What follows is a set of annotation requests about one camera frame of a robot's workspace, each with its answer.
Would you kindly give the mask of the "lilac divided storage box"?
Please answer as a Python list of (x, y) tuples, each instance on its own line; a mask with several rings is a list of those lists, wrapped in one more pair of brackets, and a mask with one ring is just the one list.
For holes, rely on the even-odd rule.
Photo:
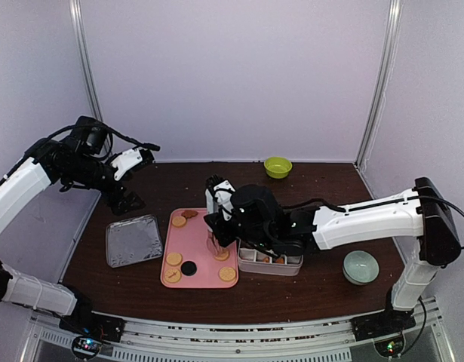
[(241, 272), (293, 277), (303, 265), (302, 256), (280, 256), (277, 259), (255, 249), (238, 248), (238, 267)]

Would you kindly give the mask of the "clear plastic box lid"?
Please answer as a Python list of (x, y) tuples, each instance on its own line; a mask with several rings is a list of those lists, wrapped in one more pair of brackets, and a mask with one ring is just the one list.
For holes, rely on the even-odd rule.
[(121, 268), (158, 259), (164, 248), (153, 215), (144, 215), (110, 223), (106, 227), (106, 262)]

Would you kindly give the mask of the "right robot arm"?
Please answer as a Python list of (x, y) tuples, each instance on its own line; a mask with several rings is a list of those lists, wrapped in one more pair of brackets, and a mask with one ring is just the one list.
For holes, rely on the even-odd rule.
[(416, 179), (412, 189), (399, 194), (342, 206), (323, 198), (281, 206), (265, 186), (235, 189), (217, 175), (207, 179), (205, 197), (204, 221), (212, 242), (227, 247), (241, 241), (270, 258), (382, 238), (417, 238), (416, 255), (393, 285), (389, 307), (377, 316), (376, 324), (384, 333), (405, 322), (406, 311), (414, 308), (438, 270), (462, 252), (452, 206), (427, 177)]

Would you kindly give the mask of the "brown flower cookie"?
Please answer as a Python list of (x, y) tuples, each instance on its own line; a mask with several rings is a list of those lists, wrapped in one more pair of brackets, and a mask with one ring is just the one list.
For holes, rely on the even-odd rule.
[(196, 210), (184, 210), (181, 213), (181, 216), (184, 217), (185, 219), (191, 219), (193, 217), (196, 217), (198, 215), (198, 212)]

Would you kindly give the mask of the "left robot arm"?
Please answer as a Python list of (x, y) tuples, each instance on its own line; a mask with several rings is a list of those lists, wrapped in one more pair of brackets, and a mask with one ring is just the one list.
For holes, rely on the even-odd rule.
[[(160, 147), (119, 133), (95, 118), (81, 116), (30, 146), (0, 179), (0, 235), (23, 208), (48, 187), (97, 190), (116, 216), (144, 208), (123, 182), (154, 161)], [(43, 281), (0, 260), (0, 302), (42, 310), (69, 320), (83, 335), (99, 326), (91, 301), (77, 290)]]

